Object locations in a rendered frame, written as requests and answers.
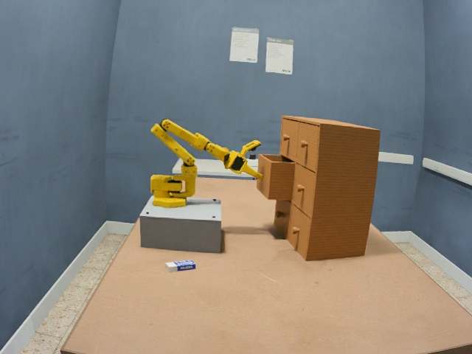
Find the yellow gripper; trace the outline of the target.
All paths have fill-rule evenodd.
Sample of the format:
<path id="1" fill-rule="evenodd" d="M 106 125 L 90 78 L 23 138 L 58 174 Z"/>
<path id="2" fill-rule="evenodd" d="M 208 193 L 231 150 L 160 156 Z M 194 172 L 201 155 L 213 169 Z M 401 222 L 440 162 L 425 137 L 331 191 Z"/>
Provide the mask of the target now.
<path id="1" fill-rule="evenodd" d="M 260 144 L 260 142 L 255 140 L 243 146 L 241 153 L 236 153 L 235 151 L 232 151 L 231 154 L 229 154 L 229 159 L 223 163 L 225 169 L 230 169 L 232 172 L 238 174 L 241 174 L 242 172 L 248 173 L 249 175 L 254 176 L 255 178 L 263 179 L 263 177 L 257 171 L 253 170 L 252 168 L 250 168 L 250 166 L 247 165 L 248 161 L 244 157 L 246 151 L 254 151 L 256 150 L 256 147 L 260 146 Z"/>

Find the blue and white eraser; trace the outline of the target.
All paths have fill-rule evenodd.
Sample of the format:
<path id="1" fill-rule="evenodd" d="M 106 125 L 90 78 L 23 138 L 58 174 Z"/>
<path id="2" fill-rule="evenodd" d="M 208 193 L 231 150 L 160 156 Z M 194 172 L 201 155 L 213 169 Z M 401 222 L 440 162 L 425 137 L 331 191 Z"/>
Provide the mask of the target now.
<path id="1" fill-rule="evenodd" d="M 191 260 L 165 263 L 165 268 L 169 271 L 185 271 L 195 269 L 195 263 Z"/>

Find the brown chest of drawers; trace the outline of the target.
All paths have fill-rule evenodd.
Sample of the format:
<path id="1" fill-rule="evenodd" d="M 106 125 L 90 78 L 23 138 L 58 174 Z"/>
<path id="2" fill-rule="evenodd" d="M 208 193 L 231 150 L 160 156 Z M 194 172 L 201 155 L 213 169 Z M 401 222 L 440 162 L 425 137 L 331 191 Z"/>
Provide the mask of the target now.
<path id="1" fill-rule="evenodd" d="M 289 200 L 291 215 L 296 205 L 310 217 L 305 257 L 289 240 L 291 219 L 288 238 L 274 225 L 305 261 L 364 256 L 375 196 L 381 130 L 353 124 L 355 127 L 348 127 L 350 125 L 344 122 L 335 121 L 340 124 L 336 125 L 326 119 L 319 119 L 326 123 L 322 124 L 305 117 L 282 116 L 282 120 L 285 118 L 298 121 L 296 158 L 299 123 L 319 125 L 316 170 L 281 153 L 281 127 L 280 155 L 296 162 L 294 185 L 297 164 L 316 173 L 311 215 L 293 202 L 294 190 Z"/>

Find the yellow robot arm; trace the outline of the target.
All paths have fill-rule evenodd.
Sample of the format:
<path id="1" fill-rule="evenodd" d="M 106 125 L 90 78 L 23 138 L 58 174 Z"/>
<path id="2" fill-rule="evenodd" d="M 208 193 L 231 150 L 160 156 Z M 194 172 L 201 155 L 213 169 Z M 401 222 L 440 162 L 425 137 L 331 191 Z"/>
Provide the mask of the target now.
<path id="1" fill-rule="evenodd" d="M 185 207 L 187 198 L 191 198 L 195 194 L 197 166 L 194 165 L 194 156 L 192 157 L 185 149 L 183 149 L 183 147 L 169 136 L 166 131 L 169 131 L 184 141 L 189 142 L 190 145 L 200 151 L 205 150 L 212 153 L 211 155 L 214 154 L 213 156 L 220 159 L 222 162 L 229 159 L 230 152 L 227 148 L 216 147 L 217 145 L 209 142 L 208 139 L 204 138 L 204 136 L 201 137 L 199 133 L 193 135 L 167 119 L 163 119 L 158 125 L 154 125 L 151 132 L 183 160 L 183 165 L 181 166 L 182 176 L 173 176 L 173 179 L 172 176 L 156 175 L 153 177 L 153 205 L 165 208 Z M 185 181 L 184 192 L 181 192 L 182 181 Z"/>

